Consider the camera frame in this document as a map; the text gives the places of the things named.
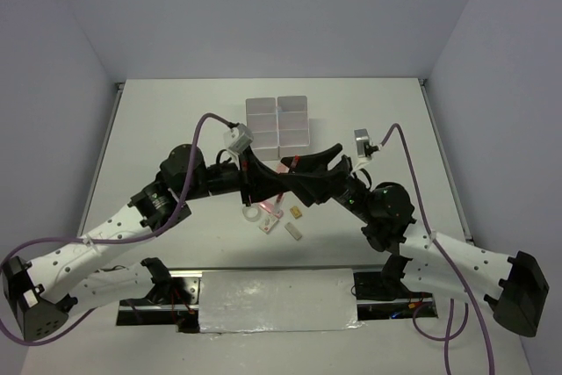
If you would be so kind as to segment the pink utility knife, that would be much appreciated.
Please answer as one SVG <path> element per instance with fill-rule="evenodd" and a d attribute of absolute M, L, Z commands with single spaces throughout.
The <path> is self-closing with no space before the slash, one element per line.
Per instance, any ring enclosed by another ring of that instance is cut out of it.
<path fill-rule="evenodd" d="M 282 203 L 280 201 L 263 201 L 258 204 L 265 212 L 275 216 L 278 219 L 281 219 L 284 215 L 284 211 L 282 209 Z"/>

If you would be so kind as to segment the red pen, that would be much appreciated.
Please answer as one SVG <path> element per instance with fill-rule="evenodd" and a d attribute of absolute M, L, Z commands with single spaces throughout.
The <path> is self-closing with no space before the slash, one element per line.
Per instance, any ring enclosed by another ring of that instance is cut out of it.
<path fill-rule="evenodd" d="M 291 169 L 294 169 L 297 166 L 298 161 L 299 161 L 299 156 L 295 155 L 292 158 L 291 164 L 287 167 L 287 171 L 290 171 Z M 275 206 L 274 206 L 275 213 L 279 213 L 281 211 L 283 199 L 284 199 L 284 193 L 279 193 L 276 197 L 276 202 L 275 202 Z"/>

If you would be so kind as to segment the small yellow box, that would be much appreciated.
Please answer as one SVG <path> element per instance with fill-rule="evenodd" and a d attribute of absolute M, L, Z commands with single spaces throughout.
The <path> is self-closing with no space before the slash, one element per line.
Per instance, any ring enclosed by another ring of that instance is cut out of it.
<path fill-rule="evenodd" d="M 299 219 L 302 216 L 302 212 L 299 210 L 297 206 L 291 207 L 289 211 L 294 219 Z"/>

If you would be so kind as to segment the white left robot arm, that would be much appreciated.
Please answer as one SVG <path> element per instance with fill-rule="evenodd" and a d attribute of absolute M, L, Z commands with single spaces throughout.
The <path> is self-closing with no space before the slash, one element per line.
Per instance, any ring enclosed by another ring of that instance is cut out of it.
<path fill-rule="evenodd" d="M 54 238 L 55 250 L 44 256 L 25 260 L 12 251 L 3 260 L 4 296 L 21 333 L 11 340 L 25 346 L 51 343 L 69 332 L 64 325 L 71 315 L 85 318 L 122 299 L 186 303 L 189 289 L 159 258 L 146 257 L 131 266 L 115 259 L 186 220 L 192 199 L 239 192 L 250 206 L 298 190 L 294 171 L 269 169 L 250 148 L 211 166 L 192 144 L 174 148 L 155 180 L 99 226 L 75 239 Z"/>

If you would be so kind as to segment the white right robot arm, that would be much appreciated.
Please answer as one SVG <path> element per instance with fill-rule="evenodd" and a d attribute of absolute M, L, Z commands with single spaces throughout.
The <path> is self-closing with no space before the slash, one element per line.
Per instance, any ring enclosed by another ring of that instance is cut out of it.
<path fill-rule="evenodd" d="M 394 182 L 370 188 L 357 177 L 378 145 L 357 144 L 358 160 L 335 145 L 320 153 L 282 158 L 283 178 L 307 206 L 334 200 L 363 223 L 370 246 L 388 252 L 382 287 L 392 297 L 430 292 L 489 311 L 506 330 L 534 337 L 550 287 L 536 258 L 481 249 L 429 228 L 422 202 Z"/>

